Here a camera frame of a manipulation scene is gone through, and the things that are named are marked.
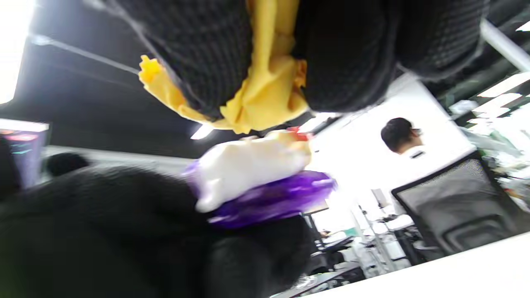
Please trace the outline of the person's right hand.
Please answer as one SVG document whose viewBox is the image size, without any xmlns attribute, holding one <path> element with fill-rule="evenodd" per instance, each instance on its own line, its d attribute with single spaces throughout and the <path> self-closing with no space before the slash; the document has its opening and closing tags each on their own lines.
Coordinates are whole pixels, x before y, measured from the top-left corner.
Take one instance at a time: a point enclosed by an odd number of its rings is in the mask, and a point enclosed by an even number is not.
<svg viewBox="0 0 530 298">
<path fill-rule="evenodd" d="M 311 110 L 378 104 L 396 68 L 462 69 L 487 0 L 108 0 L 154 54 L 140 81 L 167 107 L 248 132 Z"/>
</svg>

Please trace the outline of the person's left hand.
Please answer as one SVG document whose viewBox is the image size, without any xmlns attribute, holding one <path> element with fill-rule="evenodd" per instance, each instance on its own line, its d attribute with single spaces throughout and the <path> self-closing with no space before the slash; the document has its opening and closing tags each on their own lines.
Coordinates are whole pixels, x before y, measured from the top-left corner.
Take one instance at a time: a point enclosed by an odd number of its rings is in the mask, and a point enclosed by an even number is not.
<svg viewBox="0 0 530 298">
<path fill-rule="evenodd" d="M 184 178 L 86 168 L 1 202 L 2 298 L 268 298 L 306 270 L 301 216 L 224 230 Z"/>
</svg>

